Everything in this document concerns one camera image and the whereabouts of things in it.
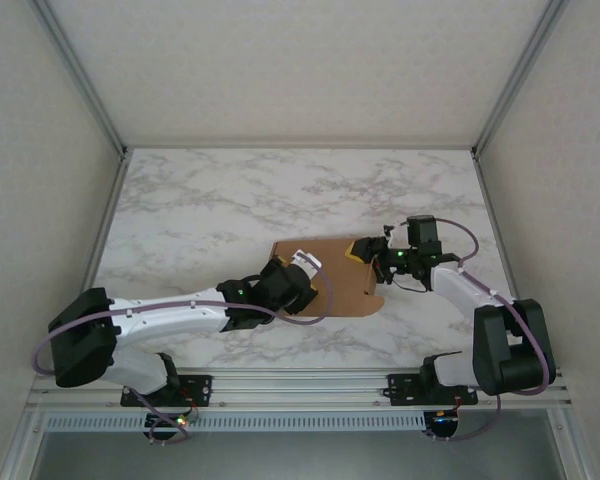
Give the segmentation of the aluminium table end rail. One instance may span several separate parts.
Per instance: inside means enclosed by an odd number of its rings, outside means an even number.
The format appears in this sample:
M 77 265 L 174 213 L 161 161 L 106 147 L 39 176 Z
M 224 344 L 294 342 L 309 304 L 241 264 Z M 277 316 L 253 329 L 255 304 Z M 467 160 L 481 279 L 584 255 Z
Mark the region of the aluminium table end rail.
M 242 142 L 228 144 L 129 144 L 126 145 L 127 151 L 137 149 L 362 149 L 362 150 L 461 150 L 470 151 L 474 148 L 472 144 L 434 144 L 434 143 L 371 143 L 371 142 Z

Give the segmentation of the electronics board with lights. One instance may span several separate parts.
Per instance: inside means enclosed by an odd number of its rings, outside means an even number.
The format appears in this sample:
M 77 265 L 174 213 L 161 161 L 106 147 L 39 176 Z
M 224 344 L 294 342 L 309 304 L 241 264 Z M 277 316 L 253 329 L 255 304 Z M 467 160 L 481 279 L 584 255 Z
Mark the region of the electronics board with lights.
M 188 425 L 187 414 L 168 414 L 169 420 L 158 417 L 155 414 L 147 414 L 145 417 L 145 428 L 184 428 Z
M 431 438 L 451 438 L 458 428 L 459 417 L 455 409 L 426 411 L 424 419 L 426 426 L 424 433 Z

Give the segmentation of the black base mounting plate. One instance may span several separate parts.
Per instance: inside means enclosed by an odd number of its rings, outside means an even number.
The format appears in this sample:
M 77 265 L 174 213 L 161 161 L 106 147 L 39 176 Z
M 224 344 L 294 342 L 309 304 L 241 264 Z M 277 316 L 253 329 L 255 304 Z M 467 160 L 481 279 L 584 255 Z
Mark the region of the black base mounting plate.
M 153 407 L 208 407 L 212 393 L 211 375 L 179 375 L 177 380 L 142 398 Z
M 392 406 L 477 405 L 478 396 L 466 386 L 443 386 L 423 374 L 389 374 L 382 395 Z

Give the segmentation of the aluminium frame post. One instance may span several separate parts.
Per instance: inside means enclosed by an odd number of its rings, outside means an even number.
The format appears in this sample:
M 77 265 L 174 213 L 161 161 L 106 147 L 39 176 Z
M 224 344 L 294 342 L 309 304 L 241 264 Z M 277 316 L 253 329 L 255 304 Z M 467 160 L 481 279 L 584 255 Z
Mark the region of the aluminium frame post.
M 117 128 L 97 93 L 86 69 L 83 66 L 69 36 L 54 11 L 50 0 L 26 0 L 41 27 L 46 32 L 61 62 L 68 71 L 74 86 L 93 114 L 96 123 L 104 133 L 119 158 L 124 159 L 128 147 L 122 140 Z
M 498 95 L 477 140 L 472 146 L 471 152 L 475 162 L 479 161 L 481 155 L 486 151 L 499 130 L 570 2 L 571 0 L 547 0 L 546 6 L 526 41 L 521 54 L 514 63 L 504 87 Z

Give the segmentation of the wide aluminium base rail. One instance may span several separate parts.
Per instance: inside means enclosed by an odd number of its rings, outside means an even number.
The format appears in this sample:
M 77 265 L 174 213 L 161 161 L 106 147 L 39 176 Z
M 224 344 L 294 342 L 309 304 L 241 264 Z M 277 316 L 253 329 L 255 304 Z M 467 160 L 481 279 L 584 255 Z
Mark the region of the wide aluminium base rail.
M 372 411 L 388 410 L 382 395 L 387 368 L 364 369 L 186 369 L 186 375 L 212 377 L 210 411 Z M 122 388 L 96 381 L 63 389 L 51 377 L 36 377 L 25 408 L 42 411 L 118 410 Z

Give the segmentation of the aluminium table side rail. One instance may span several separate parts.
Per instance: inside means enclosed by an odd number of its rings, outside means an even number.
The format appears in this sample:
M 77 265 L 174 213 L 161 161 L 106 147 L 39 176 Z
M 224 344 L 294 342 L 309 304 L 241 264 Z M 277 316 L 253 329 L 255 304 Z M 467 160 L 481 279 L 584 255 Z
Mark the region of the aluminium table side rail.
M 496 287 L 494 283 L 489 281 L 488 285 L 486 286 L 487 294 L 490 295 L 491 293 L 494 293 L 496 295 L 496 300 L 500 299 L 504 301 L 502 306 L 502 309 L 504 310 L 504 326 L 506 327 L 508 333 L 510 333 L 516 340 L 519 340 L 519 343 L 517 344 L 509 344 L 509 347 L 512 349 L 512 353 L 519 357 L 522 355 L 529 356 L 534 362 L 542 364 L 543 357 L 537 355 L 537 351 L 534 348 L 533 339 L 528 339 L 528 327 L 524 322 L 524 311 L 516 309 L 516 299 L 514 296 L 512 296 L 516 293 L 512 268 L 504 246 L 503 235 L 496 218 L 493 202 L 487 187 L 482 167 L 476 158 L 473 159 L 473 165 L 487 210 L 491 230 L 493 232 L 495 245 L 497 247 L 500 259 L 500 265 L 502 267 L 502 271 L 504 272 L 504 278 L 507 282 L 507 286 L 504 289 L 500 289 L 499 287 Z
M 118 162 L 118 168 L 114 175 L 105 211 L 100 221 L 96 239 L 87 262 L 85 274 L 83 276 L 79 295 L 76 300 L 63 310 L 54 320 L 49 323 L 49 334 L 57 333 L 57 327 L 70 326 L 68 331 L 62 331 L 58 336 L 50 341 L 53 366 L 56 366 L 57 355 L 56 346 L 64 348 L 70 346 L 73 351 L 73 340 L 82 340 L 90 333 L 95 333 L 98 329 L 104 328 L 105 332 L 116 332 L 108 311 L 109 305 L 105 304 L 103 308 L 92 307 L 90 303 L 83 306 L 81 303 L 82 294 L 90 295 L 94 293 L 92 289 L 98 269 L 101 263 L 102 255 L 105 250 L 106 242 L 109 236 L 111 225 L 117 209 L 118 201 L 124 185 L 125 177 L 132 158 L 130 152 L 125 153 Z

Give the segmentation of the brown cardboard box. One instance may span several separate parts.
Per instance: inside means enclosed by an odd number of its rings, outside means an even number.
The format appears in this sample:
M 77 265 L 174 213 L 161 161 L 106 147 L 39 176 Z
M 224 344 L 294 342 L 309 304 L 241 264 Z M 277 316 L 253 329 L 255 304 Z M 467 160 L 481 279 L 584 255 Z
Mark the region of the brown cardboard box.
M 376 276 L 371 265 L 353 260 L 346 255 L 352 238 L 296 239 L 275 242 L 272 256 L 290 261 L 298 250 L 312 254 L 331 281 L 333 304 L 331 317 L 362 318 L 373 315 L 385 304 L 375 294 Z

